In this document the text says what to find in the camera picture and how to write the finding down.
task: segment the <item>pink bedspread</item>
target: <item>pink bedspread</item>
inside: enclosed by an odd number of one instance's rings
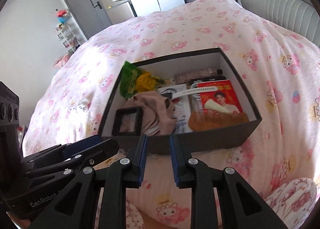
[[[263,197],[299,177],[314,179],[319,186],[319,49],[234,0],[198,0],[128,20],[92,37],[54,76],[38,102],[24,154],[97,133],[125,60],[216,46],[242,76],[263,120],[241,147],[195,156],[211,167],[234,167]],[[155,176],[155,168],[164,172]],[[190,197],[175,188],[170,169],[169,158],[148,158],[145,186],[127,197],[151,217],[188,228],[183,214],[190,208]],[[179,215],[164,215],[161,210],[166,208]]]

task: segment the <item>photo of man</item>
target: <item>photo of man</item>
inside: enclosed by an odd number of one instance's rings
[[[226,95],[223,92],[216,92],[214,97],[216,98],[218,104],[226,108],[229,112],[240,112],[238,107],[236,107],[234,104],[226,103]]]

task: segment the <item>white wall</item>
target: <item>white wall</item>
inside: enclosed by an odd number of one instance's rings
[[[28,124],[67,51],[53,33],[61,0],[8,0],[0,12],[0,80],[20,98],[20,124]]]

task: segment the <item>beige cloth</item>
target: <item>beige cloth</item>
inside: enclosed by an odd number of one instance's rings
[[[143,110],[141,133],[147,135],[172,134],[177,120],[172,118],[174,104],[156,91],[135,94],[124,108],[140,106]],[[132,132],[135,118],[122,118],[121,132]]]

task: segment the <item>black box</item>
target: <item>black box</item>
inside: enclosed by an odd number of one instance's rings
[[[231,81],[243,112],[245,112],[249,118],[249,122],[203,132],[177,134],[179,141],[191,152],[239,147],[246,141],[262,120],[247,87],[228,57],[220,48],[170,54],[136,62],[134,65],[163,79],[173,79],[176,74],[203,70],[206,68],[222,69],[223,75]],[[121,97],[119,92],[121,75],[122,73],[119,74],[111,92],[102,117],[98,135],[102,136],[103,139],[115,139],[118,141],[120,148],[127,151],[132,146],[138,144],[139,136],[111,135],[116,110],[122,108],[126,102],[126,99]],[[149,136],[148,152],[162,155],[170,154],[169,135]]]

